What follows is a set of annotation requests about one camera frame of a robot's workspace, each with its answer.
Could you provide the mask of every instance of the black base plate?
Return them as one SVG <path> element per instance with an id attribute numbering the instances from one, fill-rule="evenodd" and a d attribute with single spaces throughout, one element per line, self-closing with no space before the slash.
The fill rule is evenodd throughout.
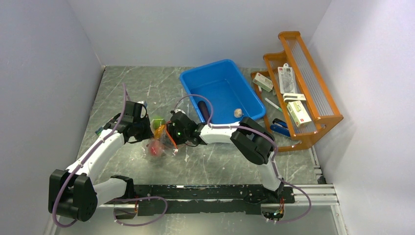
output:
<path id="1" fill-rule="evenodd" d="M 279 203 L 272 191 L 262 185 L 134 185 L 138 197 L 160 196 L 168 200 L 167 214 L 244 212 L 262 214 L 261 204 Z M 284 187 L 281 196 L 285 203 L 294 203 L 293 189 Z M 137 216 L 160 214 L 162 200 L 138 203 Z"/>

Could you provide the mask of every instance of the white wall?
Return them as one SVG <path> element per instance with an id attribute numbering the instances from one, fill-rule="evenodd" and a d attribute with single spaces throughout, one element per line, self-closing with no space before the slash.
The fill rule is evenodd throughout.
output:
<path id="1" fill-rule="evenodd" d="M 278 34 L 306 42 L 330 0 L 69 0 L 104 65 L 265 67 Z"/>
<path id="2" fill-rule="evenodd" d="M 415 233 L 414 12 L 334 0 L 309 44 L 345 116 L 317 153 L 352 235 Z"/>
<path id="3" fill-rule="evenodd" d="M 1 1 L 1 234 L 42 234 L 49 175 L 75 160 L 101 65 L 65 0 Z"/>

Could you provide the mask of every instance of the round object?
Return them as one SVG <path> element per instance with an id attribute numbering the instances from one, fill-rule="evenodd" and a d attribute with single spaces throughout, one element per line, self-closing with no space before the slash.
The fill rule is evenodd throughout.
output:
<path id="1" fill-rule="evenodd" d="M 154 130 L 157 130 L 161 125 L 166 124 L 166 120 L 164 120 L 162 117 L 155 115 L 154 119 L 151 120 L 151 124 Z"/>
<path id="2" fill-rule="evenodd" d="M 235 118 L 240 118 L 240 117 L 242 117 L 242 115 L 244 115 L 244 114 L 242 113 L 242 109 L 235 109 L 235 111 L 233 112 L 233 116 L 234 116 Z"/>

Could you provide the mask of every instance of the small box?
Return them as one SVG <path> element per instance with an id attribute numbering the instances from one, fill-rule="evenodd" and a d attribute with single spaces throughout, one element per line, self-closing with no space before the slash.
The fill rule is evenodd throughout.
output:
<path id="1" fill-rule="evenodd" d="M 301 101 L 288 102 L 287 109 L 290 112 L 290 115 L 296 123 L 297 127 L 305 126 L 311 122 L 311 118 L 302 105 Z"/>
<path id="2" fill-rule="evenodd" d="M 270 79 L 268 79 L 267 77 L 265 77 L 264 75 L 258 72 L 256 73 L 255 78 L 252 80 L 252 82 L 254 82 L 259 87 L 261 87 L 262 89 L 268 92 L 272 91 L 272 88 L 274 87 Z"/>
<path id="3" fill-rule="evenodd" d="M 282 99 L 285 103 L 292 102 L 292 101 L 305 101 L 305 96 L 303 94 L 295 94 L 295 93 L 285 93 L 282 95 Z"/>

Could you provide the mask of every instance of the orange wooden rack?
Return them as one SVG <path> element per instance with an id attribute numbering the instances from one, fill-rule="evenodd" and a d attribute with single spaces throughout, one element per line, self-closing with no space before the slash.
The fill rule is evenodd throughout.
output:
<path id="1" fill-rule="evenodd" d="M 343 119 L 343 115 L 340 114 L 336 103 L 328 91 L 310 52 L 301 38 L 300 32 L 281 32 L 278 38 L 282 42 L 284 51 L 265 54 L 263 58 L 268 70 L 255 71 L 251 73 L 251 78 L 253 79 L 258 72 L 272 80 L 278 103 L 281 106 L 285 120 L 287 120 L 291 139 L 299 141 L 294 145 L 279 146 L 278 151 L 285 152 L 308 149 L 339 123 Z M 312 123 L 304 127 L 298 128 L 294 124 L 294 121 L 288 113 L 286 104 L 284 104 L 282 94 L 279 92 L 277 68 L 282 67 L 285 63 L 288 63 L 293 68 L 298 87 L 297 90 L 304 94 L 306 98 L 306 109 L 312 119 Z M 254 85 L 254 89 L 258 97 L 262 100 L 258 86 Z M 268 131 L 271 131 L 267 116 L 264 116 L 264 121 Z"/>

